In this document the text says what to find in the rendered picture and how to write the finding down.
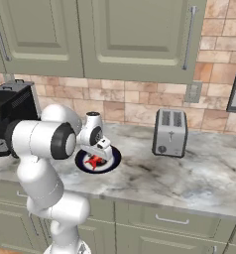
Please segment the black coffee machine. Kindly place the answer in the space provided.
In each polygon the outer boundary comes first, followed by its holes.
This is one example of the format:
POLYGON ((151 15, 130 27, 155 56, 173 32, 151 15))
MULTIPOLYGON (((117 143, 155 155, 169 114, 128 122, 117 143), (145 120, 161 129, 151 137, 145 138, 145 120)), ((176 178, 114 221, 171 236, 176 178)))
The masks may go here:
POLYGON ((0 157, 11 154, 4 135, 14 120, 39 120, 41 108, 32 81, 15 79, 0 85, 0 157))

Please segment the grey wall socket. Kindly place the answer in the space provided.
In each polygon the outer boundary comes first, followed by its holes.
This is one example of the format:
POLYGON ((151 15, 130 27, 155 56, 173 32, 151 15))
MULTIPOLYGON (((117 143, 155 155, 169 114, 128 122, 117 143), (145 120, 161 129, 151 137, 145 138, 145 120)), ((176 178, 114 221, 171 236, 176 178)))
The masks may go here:
POLYGON ((194 80, 192 84, 186 86, 184 101, 189 103, 198 103, 201 95, 202 82, 194 80))

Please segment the green drawer front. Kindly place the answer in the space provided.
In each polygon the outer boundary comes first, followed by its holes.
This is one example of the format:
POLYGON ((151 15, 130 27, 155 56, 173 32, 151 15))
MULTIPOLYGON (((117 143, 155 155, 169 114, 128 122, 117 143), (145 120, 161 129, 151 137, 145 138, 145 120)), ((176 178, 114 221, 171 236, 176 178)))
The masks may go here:
MULTIPOLYGON (((18 182, 0 180, 0 200, 25 205, 27 199, 17 196, 16 191, 26 194, 18 182)), ((114 203, 112 201, 97 198, 91 198, 89 201, 91 206, 90 219, 114 221, 114 203)))
POLYGON ((220 242, 227 242, 235 227, 236 221, 216 216, 204 216, 155 206, 137 205, 126 202, 115 203, 116 222, 153 230, 169 231, 220 242), (188 225, 158 221, 159 217, 186 221, 188 225))

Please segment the red fish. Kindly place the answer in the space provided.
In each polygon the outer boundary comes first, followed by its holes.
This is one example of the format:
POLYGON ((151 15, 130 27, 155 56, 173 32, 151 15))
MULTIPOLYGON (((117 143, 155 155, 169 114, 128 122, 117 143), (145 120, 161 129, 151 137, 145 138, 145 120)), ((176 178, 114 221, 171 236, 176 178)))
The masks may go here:
POLYGON ((103 166, 106 163, 106 161, 98 157, 96 155, 92 155, 87 161, 85 161, 85 164, 90 164, 92 166, 92 170, 95 170, 96 167, 103 166))

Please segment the dark blue round plate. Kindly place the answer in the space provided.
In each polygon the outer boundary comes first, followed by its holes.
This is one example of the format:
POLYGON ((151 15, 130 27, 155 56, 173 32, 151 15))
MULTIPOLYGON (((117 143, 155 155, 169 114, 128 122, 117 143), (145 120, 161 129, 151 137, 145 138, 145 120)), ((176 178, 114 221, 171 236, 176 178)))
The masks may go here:
POLYGON ((85 164, 85 161, 91 156, 92 155, 87 154, 83 150, 80 150, 75 156, 75 164, 77 167, 88 174, 105 174, 111 172, 117 168, 121 162, 121 153, 115 147, 112 147, 112 158, 109 161, 105 160, 106 163, 103 166, 96 167, 95 170, 92 170, 90 164, 85 164))

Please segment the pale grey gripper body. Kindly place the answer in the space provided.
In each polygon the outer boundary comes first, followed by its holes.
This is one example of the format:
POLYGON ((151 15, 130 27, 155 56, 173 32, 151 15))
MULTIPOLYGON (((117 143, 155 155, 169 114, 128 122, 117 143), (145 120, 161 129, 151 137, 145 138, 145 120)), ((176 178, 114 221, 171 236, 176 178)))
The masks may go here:
POLYGON ((81 145, 80 148, 83 151, 85 151, 91 155, 96 155, 100 158, 103 158, 106 161, 109 161, 112 158, 111 145, 108 145, 108 146, 99 145, 99 144, 96 144, 94 146, 81 145))

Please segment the green lower cupboard door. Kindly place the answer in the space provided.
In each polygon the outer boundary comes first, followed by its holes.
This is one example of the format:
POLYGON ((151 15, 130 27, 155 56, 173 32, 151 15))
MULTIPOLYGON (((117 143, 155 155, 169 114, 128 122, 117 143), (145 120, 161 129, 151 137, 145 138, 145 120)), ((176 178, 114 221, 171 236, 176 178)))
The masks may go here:
POLYGON ((117 254, 222 254, 224 243, 123 224, 116 226, 117 254))
POLYGON ((35 218, 40 236, 35 234, 24 206, 0 202, 0 247, 22 254, 43 254, 49 244, 40 220, 35 218))
POLYGON ((114 222, 87 219, 78 225, 78 232, 91 254, 116 254, 114 222))

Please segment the silver two-slot toaster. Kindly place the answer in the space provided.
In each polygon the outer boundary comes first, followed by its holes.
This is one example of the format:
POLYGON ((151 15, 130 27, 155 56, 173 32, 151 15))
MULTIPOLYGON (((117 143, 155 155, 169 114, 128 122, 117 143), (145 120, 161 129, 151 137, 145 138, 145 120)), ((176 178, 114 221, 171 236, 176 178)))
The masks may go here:
POLYGON ((152 153, 156 156, 182 158, 188 129, 183 110, 160 108, 156 114, 152 153))

